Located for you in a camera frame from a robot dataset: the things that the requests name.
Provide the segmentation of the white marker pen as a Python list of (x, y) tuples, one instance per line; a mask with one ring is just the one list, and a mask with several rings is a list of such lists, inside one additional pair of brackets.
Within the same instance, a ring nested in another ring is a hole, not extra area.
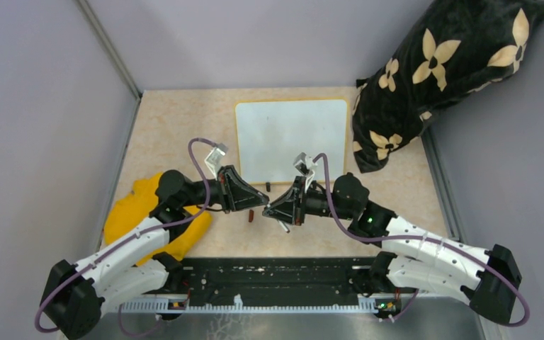
[(283, 221), (278, 221), (278, 224), (282, 227), (285, 233), (287, 234), (290, 233), (289, 227)]

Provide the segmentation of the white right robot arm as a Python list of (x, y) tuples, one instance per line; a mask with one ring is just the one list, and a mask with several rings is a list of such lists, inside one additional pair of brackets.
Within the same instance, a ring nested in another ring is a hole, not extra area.
[(466, 304), (494, 323), (519, 327), (530, 317), (520, 294), (521, 272), (510, 249), (470, 246), (440, 237), (408, 222), (368, 198), (369, 191), (351, 173), (338, 177), (333, 189), (296, 177), (292, 186), (263, 211), (263, 216), (301, 225), (306, 216), (349, 221), (342, 231), (381, 252), (369, 270), (380, 292), (412, 288)]

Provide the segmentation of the yellow-framed whiteboard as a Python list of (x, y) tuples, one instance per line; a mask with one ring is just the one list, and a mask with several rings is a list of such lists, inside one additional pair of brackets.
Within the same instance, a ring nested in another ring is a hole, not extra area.
[(344, 98), (240, 102), (234, 107), (239, 171), (252, 184), (290, 183), (304, 152), (326, 154), (331, 179), (344, 174), (349, 102)]

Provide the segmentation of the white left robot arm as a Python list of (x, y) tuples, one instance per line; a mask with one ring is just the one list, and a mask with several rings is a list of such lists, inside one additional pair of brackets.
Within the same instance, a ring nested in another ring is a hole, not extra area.
[[(47, 331), (40, 324), (46, 315), (68, 339), (80, 339), (112, 307), (152, 291), (179, 291), (181, 261), (211, 226), (211, 205), (232, 213), (269, 202), (232, 165), (203, 181), (168, 170), (154, 182), (154, 197), (146, 204), (127, 197), (115, 207), (113, 220), (127, 226), (126, 234), (85, 259), (61, 260), (51, 268), (35, 316), (38, 331)], [(131, 203), (135, 209), (123, 213)]]

